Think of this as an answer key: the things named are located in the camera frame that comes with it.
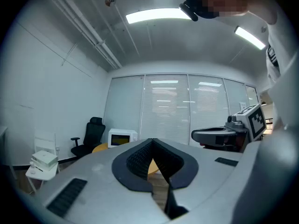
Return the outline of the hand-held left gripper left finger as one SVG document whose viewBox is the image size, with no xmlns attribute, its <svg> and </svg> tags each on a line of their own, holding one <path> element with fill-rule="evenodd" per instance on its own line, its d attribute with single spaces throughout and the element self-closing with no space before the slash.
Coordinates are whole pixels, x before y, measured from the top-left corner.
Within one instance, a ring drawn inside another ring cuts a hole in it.
<svg viewBox="0 0 299 224">
<path fill-rule="evenodd" d="M 66 221 L 168 221 L 150 192 L 131 191 L 112 173 L 114 158 L 140 143 L 127 143 L 78 159 L 43 185 L 43 206 L 47 207 L 78 178 L 87 183 L 64 216 Z"/>
</svg>

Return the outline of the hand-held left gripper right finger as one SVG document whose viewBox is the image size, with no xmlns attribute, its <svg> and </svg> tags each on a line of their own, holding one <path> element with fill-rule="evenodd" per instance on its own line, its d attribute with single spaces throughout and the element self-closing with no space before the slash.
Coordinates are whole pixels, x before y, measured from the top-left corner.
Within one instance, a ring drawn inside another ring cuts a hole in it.
<svg viewBox="0 0 299 224">
<path fill-rule="evenodd" d="M 154 139 L 152 153 L 168 182 L 166 207 L 155 207 L 154 220 L 231 220 L 237 197 L 225 188 L 235 166 L 218 158 L 238 162 L 241 154 L 209 150 Z"/>
</svg>

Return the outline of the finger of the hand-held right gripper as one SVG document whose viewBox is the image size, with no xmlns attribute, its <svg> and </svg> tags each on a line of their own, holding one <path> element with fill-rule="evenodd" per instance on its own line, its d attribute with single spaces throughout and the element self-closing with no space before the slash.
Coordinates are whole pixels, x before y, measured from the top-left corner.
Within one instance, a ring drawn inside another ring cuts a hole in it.
<svg viewBox="0 0 299 224">
<path fill-rule="evenodd" d="M 191 138 L 205 147 L 224 147 L 229 143 L 229 138 L 235 138 L 236 132 L 221 126 L 199 130 L 193 130 Z"/>
</svg>

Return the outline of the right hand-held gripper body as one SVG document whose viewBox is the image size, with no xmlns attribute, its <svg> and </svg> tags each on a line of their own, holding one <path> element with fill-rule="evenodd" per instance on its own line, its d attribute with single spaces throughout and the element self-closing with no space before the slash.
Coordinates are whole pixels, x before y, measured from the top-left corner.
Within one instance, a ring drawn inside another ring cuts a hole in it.
<svg viewBox="0 0 299 224">
<path fill-rule="evenodd" d="M 233 136 L 225 139 L 226 146 L 232 146 L 237 152 L 243 152 L 246 146 L 263 135 L 266 122 L 260 104 L 228 116 L 225 127 L 233 131 Z"/>
</svg>

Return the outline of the round wooden table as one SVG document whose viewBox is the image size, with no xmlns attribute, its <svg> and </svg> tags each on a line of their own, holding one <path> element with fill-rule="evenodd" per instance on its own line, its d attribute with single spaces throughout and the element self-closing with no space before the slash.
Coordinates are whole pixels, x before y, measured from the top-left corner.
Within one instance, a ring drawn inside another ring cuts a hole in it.
<svg viewBox="0 0 299 224">
<path fill-rule="evenodd" d="M 103 143 L 103 144 L 100 144 L 98 146 L 96 146 L 92 153 L 96 153 L 96 152 L 101 152 L 101 151 L 104 151 L 108 149 L 108 143 Z M 155 161 L 152 159 L 151 163 L 150 163 L 150 166 L 149 166 L 149 169 L 148 169 L 148 175 L 153 175 L 153 174 L 161 174 L 161 172 L 159 171 L 159 168 L 158 166 L 156 165 Z"/>
</svg>

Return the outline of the black office chair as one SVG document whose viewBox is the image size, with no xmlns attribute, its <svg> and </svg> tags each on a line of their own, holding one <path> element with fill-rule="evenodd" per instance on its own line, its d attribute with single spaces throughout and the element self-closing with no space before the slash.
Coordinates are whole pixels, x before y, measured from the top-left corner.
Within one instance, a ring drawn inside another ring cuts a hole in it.
<svg viewBox="0 0 299 224">
<path fill-rule="evenodd" d="M 72 154 L 78 158 L 82 158 L 92 153 L 93 149 L 101 144 L 101 138 L 105 129 L 106 126 L 102 123 L 102 118 L 92 117 L 86 124 L 83 144 L 78 144 L 79 137 L 71 138 L 75 142 L 75 147 L 71 149 Z"/>
</svg>

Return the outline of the glass partition with blinds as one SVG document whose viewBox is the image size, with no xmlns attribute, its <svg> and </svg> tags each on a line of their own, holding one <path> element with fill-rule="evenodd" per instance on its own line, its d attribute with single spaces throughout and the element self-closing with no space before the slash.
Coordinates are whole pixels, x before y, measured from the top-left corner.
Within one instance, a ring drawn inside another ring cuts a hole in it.
<svg viewBox="0 0 299 224">
<path fill-rule="evenodd" d="M 134 130 L 138 138 L 164 138 L 198 146 L 196 129 L 223 126 L 229 115 L 258 103 L 245 83 L 191 74 L 113 78 L 104 113 L 106 130 Z"/>
</svg>

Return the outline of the white side table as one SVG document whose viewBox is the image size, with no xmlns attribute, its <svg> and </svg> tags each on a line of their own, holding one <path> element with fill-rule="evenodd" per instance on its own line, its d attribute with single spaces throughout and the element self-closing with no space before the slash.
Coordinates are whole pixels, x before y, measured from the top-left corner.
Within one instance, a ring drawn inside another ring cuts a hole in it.
<svg viewBox="0 0 299 224">
<path fill-rule="evenodd" d="M 56 173 L 59 172 L 59 164 L 56 163 L 52 169 L 49 171 L 47 170 L 42 170 L 41 168 L 37 167 L 34 163 L 32 163 L 27 172 L 26 172 L 26 177 L 28 179 L 28 182 L 33 190 L 33 193 L 36 193 L 36 187 L 33 183 L 34 180 L 40 180 L 41 181 L 41 186 L 43 185 L 44 182 L 47 182 L 51 180 L 52 178 L 55 177 Z"/>
</svg>

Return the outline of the white microwave oven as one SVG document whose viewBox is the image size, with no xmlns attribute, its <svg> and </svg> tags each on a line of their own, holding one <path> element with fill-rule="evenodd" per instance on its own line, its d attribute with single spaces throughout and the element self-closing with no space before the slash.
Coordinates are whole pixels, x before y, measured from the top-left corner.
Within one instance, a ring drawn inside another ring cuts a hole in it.
<svg viewBox="0 0 299 224">
<path fill-rule="evenodd" d="M 138 133 L 134 130 L 110 129 L 108 132 L 108 148 L 137 141 Z"/>
</svg>

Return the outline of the white flat box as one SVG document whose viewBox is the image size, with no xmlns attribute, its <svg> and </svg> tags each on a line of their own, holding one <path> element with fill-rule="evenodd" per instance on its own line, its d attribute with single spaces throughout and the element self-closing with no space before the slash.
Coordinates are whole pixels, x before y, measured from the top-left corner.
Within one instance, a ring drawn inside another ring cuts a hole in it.
<svg viewBox="0 0 299 224">
<path fill-rule="evenodd" d="M 44 150 L 32 154 L 31 161 L 42 171 L 50 171 L 58 164 L 58 156 Z"/>
</svg>

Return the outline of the person's white shirt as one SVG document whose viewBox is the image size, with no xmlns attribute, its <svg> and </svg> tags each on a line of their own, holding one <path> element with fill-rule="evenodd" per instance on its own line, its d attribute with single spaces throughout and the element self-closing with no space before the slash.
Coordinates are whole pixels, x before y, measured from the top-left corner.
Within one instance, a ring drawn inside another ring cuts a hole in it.
<svg viewBox="0 0 299 224">
<path fill-rule="evenodd" d="M 277 21 L 268 24 L 268 31 L 279 67 L 272 65 L 266 55 L 274 130 L 299 125 L 299 40 L 284 11 L 278 7 L 277 12 Z"/>
</svg>

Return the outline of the long ceiling light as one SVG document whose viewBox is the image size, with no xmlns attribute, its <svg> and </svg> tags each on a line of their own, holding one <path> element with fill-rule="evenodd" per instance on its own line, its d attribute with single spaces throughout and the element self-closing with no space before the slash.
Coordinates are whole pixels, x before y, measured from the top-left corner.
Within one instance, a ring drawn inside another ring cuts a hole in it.
<svg viewBox="0 0 299 224">
<path fill-rule="evenodd" d="M 253 36 L 251 33 L 249 33 L 247 30 L 241 28 L 240 26 L 237 26 L 235 28 L 234 33 L 241 38 L 245 39 L 246 41 L 253 44 L 255 47 L 257 47 L 259 50 L 263 50 L 266 45 L 261 42 L 259 39 L 257 39 L 255 36 Z"/>
<path fill-rule="evenodd" d="M 157 8 L 139 11 L 126 15 L 129 24 L 156 19 L 186 19 L 190 20 L 180 8 Z"/>
</svg>

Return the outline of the white ceiling pipes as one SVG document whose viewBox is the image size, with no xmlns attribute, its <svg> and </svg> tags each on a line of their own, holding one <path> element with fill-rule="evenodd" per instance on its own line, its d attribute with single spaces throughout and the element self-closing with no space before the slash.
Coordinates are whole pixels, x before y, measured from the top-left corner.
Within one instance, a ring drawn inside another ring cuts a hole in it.
<svg viewBox="0 0 299 224">
<path fill-rule="evenodd" d="M 106 45 L 104 39 L 98 34 L 91 25 L 74 0 L 52 0 L 71 24 L 80 32 L 80 34 L 103 56 L 103 58 L 114 69 L 120 69 L 121 63 L 114 55 L 112 50 Z"/>
</svg>

